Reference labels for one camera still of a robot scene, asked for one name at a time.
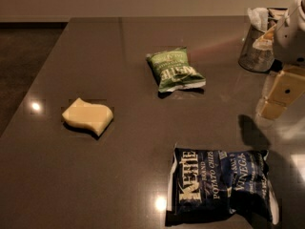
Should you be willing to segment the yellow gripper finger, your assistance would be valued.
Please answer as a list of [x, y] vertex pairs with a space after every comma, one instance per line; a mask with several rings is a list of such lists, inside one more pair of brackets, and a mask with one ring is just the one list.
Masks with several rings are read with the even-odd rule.
[[273, 49], [275, 26], [270, 27], [262, 36], [257, 38], [253, 47], [256, 50], [271, 51]]
[[285, 64], [278, 73], [270, 72], [258, 101], [258, 114], [267, 119], [279, 118], [305, 93], [305, 69]]

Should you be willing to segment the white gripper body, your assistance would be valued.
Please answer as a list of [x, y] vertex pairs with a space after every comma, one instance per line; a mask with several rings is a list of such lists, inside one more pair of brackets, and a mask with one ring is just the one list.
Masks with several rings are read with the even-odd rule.
[[305, 0], [294, 0], [276, 23], [274, 58], [291, 65], [305, 65]]

